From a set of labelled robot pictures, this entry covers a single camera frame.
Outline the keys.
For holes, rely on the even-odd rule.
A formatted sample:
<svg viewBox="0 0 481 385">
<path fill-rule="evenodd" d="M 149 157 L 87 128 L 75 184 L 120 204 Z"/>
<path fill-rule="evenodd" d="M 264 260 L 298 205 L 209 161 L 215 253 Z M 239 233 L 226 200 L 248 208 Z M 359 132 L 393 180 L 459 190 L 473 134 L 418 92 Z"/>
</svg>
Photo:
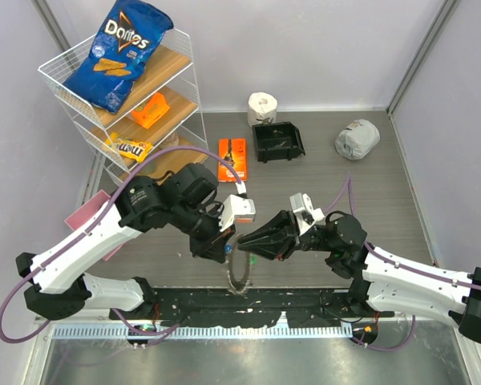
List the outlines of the keys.
<svg viewBox="0 0 481 385">
<path fill-rule="evenodd" d="M 264 148 L 287 148 L 289 145 L 291 145 L 291 139 L 283 129 L 269 129 L 265 134 L 266 138 Z"/>
</svg>

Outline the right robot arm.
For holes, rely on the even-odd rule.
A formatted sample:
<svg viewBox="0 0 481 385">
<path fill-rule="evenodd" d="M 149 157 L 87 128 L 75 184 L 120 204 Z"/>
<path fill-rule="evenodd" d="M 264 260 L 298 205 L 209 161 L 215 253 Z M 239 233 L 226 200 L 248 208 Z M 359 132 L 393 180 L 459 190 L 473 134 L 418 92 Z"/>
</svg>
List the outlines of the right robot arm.
<svg viewBox="0 0 481 385">
<path fill-rule="evenodd" d="M 359 220 L 342 211 L 318 218 L 280 211 L 240 237 L 238 248 L 278 261 L 297 251 L 327 252 L 327 266 L 351 282 L 346 305 L 352 314 L 372 310 L 429 318 L 481 344 L 481 267 L 472 272 L 441 269 L 399 257 L 366 239 Z"/>
</svg>

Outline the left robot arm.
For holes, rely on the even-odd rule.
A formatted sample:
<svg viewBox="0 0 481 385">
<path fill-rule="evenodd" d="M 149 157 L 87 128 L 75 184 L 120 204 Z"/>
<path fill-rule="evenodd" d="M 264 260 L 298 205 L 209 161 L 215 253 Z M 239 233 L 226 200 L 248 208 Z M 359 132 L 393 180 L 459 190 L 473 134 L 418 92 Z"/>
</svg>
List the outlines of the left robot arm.
<svg viewBox="0 0 481 385">
<path fill-rule="evenodd" d="M 150 317 L 156 294 L 145 278 L 99 278 L 88 268 L 151 229 L 171 225 L 188 235 L 193 256 L 223 263 L 234 234 L 234 217 L 247 207 L 245 194 L 216 200 L 218 182 L 202 164 L 190 163 L 161 178 L 135 176 L 115 200 L 45 253 L 16 259 L 25 277 L 39 268 L 24 292 L 26 307 L 50 321 L 84 309 L 118 310 L 127 319 Z"/>
</svg>

